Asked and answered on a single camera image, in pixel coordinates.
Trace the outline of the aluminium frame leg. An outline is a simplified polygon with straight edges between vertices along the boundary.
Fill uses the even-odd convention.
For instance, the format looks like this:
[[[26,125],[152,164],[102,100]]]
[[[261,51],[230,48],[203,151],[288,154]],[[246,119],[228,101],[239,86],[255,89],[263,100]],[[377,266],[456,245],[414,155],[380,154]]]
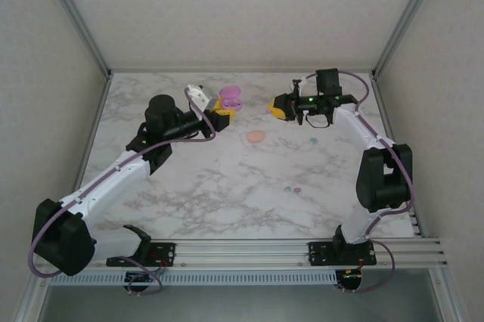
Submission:
[[[50,280],[31,275],[12,322],[38,322]]]
[[[429,270],[442,322],[467,322],[451,272],[445,268]]]

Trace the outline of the purple earbud charging case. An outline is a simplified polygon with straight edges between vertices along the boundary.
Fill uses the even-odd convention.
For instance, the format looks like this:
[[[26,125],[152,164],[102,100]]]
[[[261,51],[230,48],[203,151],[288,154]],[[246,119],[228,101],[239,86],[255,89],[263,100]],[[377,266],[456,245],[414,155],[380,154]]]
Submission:
[[[226,86],[219,92],[223,110],[241,110],[243,101],[239,98],[241,89],[237,85]]]

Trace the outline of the aluminium table side rail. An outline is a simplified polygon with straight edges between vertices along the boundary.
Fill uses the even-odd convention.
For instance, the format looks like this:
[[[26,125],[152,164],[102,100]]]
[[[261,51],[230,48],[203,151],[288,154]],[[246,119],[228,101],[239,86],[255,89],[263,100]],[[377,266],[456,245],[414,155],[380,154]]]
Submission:
[[[92,123],[88,129],[88,138],[82,151],[82,157],[80,159],[79,168],[77,169],[76,176],[74,178],[72,191],[78,190],[82,185],[82,180],[84,178],[85,170],[88,165],[88,159],[92,151],[92,147],[95,141],[95,136],[98,131],[98,126],[100,124],[102,113],[107,101],[107,96],[109,94],[112,79],[113,79],[113,73],[110,72],[108,73],[106,81],[104,82],[104,86],[101,92],[98,105],[95,108],[94,119],[92,120]]]
[[[369,74],[369,78],[370,78],[370,81],[371,81],[371,87],[372,87],[372,90],[374,92],[375,100],[377,102],[377,106],[378,106],[378,109],[380,111],[380,115],[381,115],[383,127],[385,129],[385,133],[389,138],[396,140],[395,132],[393,131],[393,127],[392,127],[392,124],[390,122],[389,115],[388,115],[388,112],[387,112],[387,109],[386,109],[386,106],[385,106],[385,103],[384,103],[384,100],[383,100],[383,95],[381,93],[380,86],[377,83],[377,79],[376,79],[376,77],[373,73]],[[422,228],[422,224],[421,224],[419,216],[417,214],[415,204],[413,204],[413,206],[410,208],[410,210],[408,211],[408,214],[410,215],[411,219],[414,220],[412,222],[412,225],[416,229],[416,231],[414,232],[414,235],[417,236],[417,237],[420,237],[420,238],[425,238],[424,229]]]

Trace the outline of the small circuit board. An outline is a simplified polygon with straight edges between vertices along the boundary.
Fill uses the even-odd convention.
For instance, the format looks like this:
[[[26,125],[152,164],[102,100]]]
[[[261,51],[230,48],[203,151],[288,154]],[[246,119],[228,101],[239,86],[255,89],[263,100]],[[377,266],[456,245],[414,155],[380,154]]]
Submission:
[[[338,286],[344,290],[357,290],[362,282],[362,273],[359,268],[347,269],[337,272]]]
[[[125,273],[123,283],[134,286],[159,286],[162,281],[155,273],[128,271]]]

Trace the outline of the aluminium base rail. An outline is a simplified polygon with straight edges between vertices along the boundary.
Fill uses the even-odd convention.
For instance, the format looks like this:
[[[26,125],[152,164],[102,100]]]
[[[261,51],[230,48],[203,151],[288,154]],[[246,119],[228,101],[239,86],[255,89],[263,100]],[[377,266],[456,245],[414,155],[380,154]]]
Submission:
[[[172,269],[195,270],[309,270],[310,239],[177,239]],[[377,263],[363,270],[447,268],[437,238],[383,238],[374,242]]]

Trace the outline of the aluminium frame post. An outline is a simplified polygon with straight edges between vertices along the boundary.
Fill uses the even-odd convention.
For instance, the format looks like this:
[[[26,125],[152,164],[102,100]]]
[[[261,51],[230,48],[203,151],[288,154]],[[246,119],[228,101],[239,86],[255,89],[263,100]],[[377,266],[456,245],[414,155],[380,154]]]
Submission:
[[[383,75],[390,60],[395,54],[400,42],[403,40],[409,26],[415,18],[424,0],[408,0],[403,11],[394,26],[388,41],[386,42],[378,60],[372,69],[372,76],[375,82]]]
[[[88,27],[85,24],[82,15],[77,8],[74,0],[59,0],[61,5],[63,6],[64,10],[67,13],[67,16],[71,20],[74,29],[78,32],[79,37],[86,45],[88,52],[92,56],[95,63],[98,65],[99,69],[103,73],[104,77],[109,79],[111,77],[111,70],[107,65],[103,55],[99,47],[97,46],[91,32],[89,31]]]

